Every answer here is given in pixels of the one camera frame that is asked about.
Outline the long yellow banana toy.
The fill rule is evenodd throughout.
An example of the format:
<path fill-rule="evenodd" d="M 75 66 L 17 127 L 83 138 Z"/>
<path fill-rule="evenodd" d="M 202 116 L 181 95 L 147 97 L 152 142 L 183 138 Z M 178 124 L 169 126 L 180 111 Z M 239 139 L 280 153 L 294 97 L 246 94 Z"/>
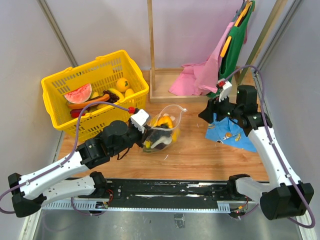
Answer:
<path fill-rule="evenodd" d="M 145 149 L 150 149 L 151 145 L 152 145 L 152 142 L 149 141 L 149 140 L 145 140 L 144 143 L 143 143 L 143 146 L 144 146 Z"/>

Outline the clear zip top bag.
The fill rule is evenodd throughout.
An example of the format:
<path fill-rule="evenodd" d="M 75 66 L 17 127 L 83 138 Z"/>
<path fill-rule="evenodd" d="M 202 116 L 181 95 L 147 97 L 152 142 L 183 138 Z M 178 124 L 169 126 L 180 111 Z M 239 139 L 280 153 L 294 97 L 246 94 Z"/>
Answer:
<path fill-rule="evenodd" d="M 181 134 L 181 120 L 188 110 L 178 104 L 164 107 L 147 124 L 142 143 L 144 153 L 156 153 L 176 143 Z"/>

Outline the white garlic bulb toy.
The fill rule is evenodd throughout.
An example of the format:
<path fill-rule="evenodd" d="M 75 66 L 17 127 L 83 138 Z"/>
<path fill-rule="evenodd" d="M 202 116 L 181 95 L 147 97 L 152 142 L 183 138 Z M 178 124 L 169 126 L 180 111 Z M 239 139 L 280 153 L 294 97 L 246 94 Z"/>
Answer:
<path fill-rule="evenodd" d="M 153 149 L 155 146 L 157 146 L 158 144 L 164 143 L 165 145 L 170 145 L 172 143 L 172 138 L 171 137 L 166 137 L 166 136 L 162 136 L 160 137 L 157 141 L 155 141 L 152 145 L 151 145 L 151 149 Z"/>

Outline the yellow bell pepper toy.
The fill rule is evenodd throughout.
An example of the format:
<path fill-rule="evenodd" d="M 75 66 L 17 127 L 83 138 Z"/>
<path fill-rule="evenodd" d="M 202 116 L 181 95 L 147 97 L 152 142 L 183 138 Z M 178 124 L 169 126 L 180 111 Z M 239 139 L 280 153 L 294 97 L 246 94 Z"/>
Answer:
<path fill-rule="evenodd" d="M 174 127 L 173 120 L 168 115 L 160 117 L 157 121 L 156 127 L 164 128 L 164 129 L 172 129 Z"/>

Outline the dark blue grape bunch toy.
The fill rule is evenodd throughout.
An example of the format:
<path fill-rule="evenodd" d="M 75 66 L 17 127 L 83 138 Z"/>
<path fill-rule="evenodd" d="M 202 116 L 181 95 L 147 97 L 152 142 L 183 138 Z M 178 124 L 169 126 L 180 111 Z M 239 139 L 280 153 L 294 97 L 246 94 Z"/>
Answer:
<path fill-rule="evenodd" d="M 168 129 L 168 128 L 160 128 L 160 129 L 154 129 L 154 128 L 150 128 L 147 131 L 147 137 L 146 140 L 147 141 L 151 141 L 152 143 L 154 143 L 155 141 L 157 141 L 160 137 L 170 137 L 172 134 L 172 131 L 166 131 L 164 129 Z"/>

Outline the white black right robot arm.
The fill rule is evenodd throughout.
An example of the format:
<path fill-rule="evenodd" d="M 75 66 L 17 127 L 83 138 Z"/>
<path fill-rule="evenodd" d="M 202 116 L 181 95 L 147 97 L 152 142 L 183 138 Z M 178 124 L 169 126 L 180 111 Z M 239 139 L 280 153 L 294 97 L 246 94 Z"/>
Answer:
<path fill-rule="evenodd" d="M 304 183 L 295 173 L 280 149 L 269 117 L 257 104 L 254 86 L 237 88 L 236 102 L 217 96 L 207 101 L 199 117 L 211 124 L 224 119 L 235 120 L 256 148 L 267 172 L 269 184 L 253 180 L 248 174 L 232 175 L 227 181 L 226 193 L 232 200 L 242 196 L 256 202 L 268 220 L 303 216 L 310 209 L 313 186 Z"/>

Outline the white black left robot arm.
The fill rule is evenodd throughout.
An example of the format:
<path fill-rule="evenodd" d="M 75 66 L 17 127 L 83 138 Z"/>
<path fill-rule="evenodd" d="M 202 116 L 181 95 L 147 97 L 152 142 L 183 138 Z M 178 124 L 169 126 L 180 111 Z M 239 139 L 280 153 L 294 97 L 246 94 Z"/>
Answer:
<path fill-rule="evenodd" d="M 70 197 L 103 197 L 108 184 L 101 172 L 74 180 L 69 177 L 105 164 L 133 145 L 141 147 L 150 129 L 148 125 L 140 127 L 132 121 L 115 120 L 61 160 L 27 175 L 11 174 L 8 183 L 14 214 L 27 217 L 51 202 Z"/>

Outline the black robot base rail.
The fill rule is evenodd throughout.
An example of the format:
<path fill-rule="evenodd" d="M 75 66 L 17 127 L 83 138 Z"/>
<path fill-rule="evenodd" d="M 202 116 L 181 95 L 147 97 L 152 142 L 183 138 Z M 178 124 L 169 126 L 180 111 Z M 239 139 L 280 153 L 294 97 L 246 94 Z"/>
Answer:
<path fill-rule="evenodd" d="M 114 194 L 110 206 L 121 209 L 148 210 L 213 210 L 218 203 L 243 204 L 252 200 L 231 194 L 226 181 L 108 179 L 104 193 L 97 199 Z"/>

